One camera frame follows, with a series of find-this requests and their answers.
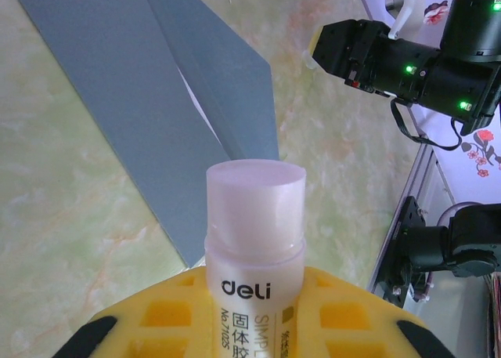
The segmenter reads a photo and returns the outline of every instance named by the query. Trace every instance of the wire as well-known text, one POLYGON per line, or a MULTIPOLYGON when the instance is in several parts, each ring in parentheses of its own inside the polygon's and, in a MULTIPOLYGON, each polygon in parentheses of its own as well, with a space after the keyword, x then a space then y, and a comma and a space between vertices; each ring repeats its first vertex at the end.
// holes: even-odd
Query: wire
POLYGON ((457 209, 460 208, 471 207, 473 205, 481 205, 481 203, 478 203, 476 201, 464 201, 447 208, 438 219, 437 226, 444 226, 445 220, 447 219, 447 216, 450 212, 457 211, 457 209))
POLYGON ((400 114, 400 111, 398 110, 397 103, 401 104, 403 106, 406 106, 406 107, 408 107, 409 105, 407 104, 406 101, 404 101, 402 99, 398 99, 398 98, 395 98, 390 102, 391 113, 393 114, 393 118, 397 122, 398 129, 400 129, 400 132, 403 133, 405 136, 407 136, 409 139, 411 139, 414 143, 436 146, 437 148, 447 150, 447 151, 456 150, 463 143, 463 138, 457 132, 457 128, 456 128, 457 120, 455 118, 451 118, 451 126, 452 126, 452 130, 454 131, 454 133, 456 134, 456 136, 458 138, 458 143, 456 145, 442 146, 442 145, 438 145, 435 141, 427 139, 425 137, 412 136, 410 134, 409 130, 407 129, 407 126, 405 125, 404 118, 402 118, 402 114, 400 114))

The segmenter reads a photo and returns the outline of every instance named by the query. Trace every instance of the black cable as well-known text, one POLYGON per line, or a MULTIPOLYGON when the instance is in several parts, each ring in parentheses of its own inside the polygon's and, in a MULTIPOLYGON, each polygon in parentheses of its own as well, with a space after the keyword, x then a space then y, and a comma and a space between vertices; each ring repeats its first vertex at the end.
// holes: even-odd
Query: black cable
POLYGON ((437 148, 447 150, 447 151, 453 151, 456 150, 457 148, 460 147, 460 145, 463 143, 463 138, 461 135, 457 132, 456 128, 456 122, 457 120, 454 118, 451 118, 451 126, 452 130, 454 130, 454 133, 456 134, 459 142, 456 145, 453 146, 442 146, 438 145, 435 141, 427 139, 425 137, 420 137, 420 136, 412 136, 407 129, 407 126, 405 125, 404 118, 402 117, 402 114, 400 114, 400 111, 398 110, 397 103, 406 106, 405 101, 401 101, 400 99, 393 99, 390 102, 391 105, 391 113, 393 114, 393 118, 395 118, 395 121, 397 122, 398 129, 400 129, 400 132, 403 133, 405 136, 407 136, 409 139, 411 139, 414 143, 418 144, 428 144, 432 146, 436 146, 437 148))

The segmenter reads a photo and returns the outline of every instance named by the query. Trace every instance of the table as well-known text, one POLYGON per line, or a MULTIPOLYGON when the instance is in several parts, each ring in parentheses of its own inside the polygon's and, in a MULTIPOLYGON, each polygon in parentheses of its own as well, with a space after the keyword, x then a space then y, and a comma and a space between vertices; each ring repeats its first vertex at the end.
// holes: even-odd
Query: table
MULTIPOLYGON (((386 99, 303 58, 361 1, 204 1, 272 66, 280 157, 308 171, 308 264, 365 286, 418 147, 386 99)), ((48 357, 185 266, 17 0, 0 0, 0 112, 0 351, 48 357)))

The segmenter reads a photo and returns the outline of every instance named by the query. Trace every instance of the product label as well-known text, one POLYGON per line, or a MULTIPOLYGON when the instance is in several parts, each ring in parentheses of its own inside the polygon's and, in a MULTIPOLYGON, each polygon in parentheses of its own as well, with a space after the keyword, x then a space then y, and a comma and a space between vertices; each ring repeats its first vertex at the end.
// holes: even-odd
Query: product label
POLYGON ((295 336, 295 308, 281 313, 245 313, 216 308, 221 358, 289 358, 295 336))

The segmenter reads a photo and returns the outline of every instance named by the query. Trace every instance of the marble surface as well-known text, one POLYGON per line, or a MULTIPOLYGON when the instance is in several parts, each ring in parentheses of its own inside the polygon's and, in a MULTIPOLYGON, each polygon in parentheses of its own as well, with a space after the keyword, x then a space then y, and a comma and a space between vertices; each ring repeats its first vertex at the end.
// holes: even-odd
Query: marble surface
MULTIPOLYGON (((308 171, 308 264, 365 286, 417 145, 386 99, 305 65, 360 0, 204 0, 272 65, 279 149, 308 171)), ((0 0, 0 356, 51 356, 185 267, 17 0, 0 0)))

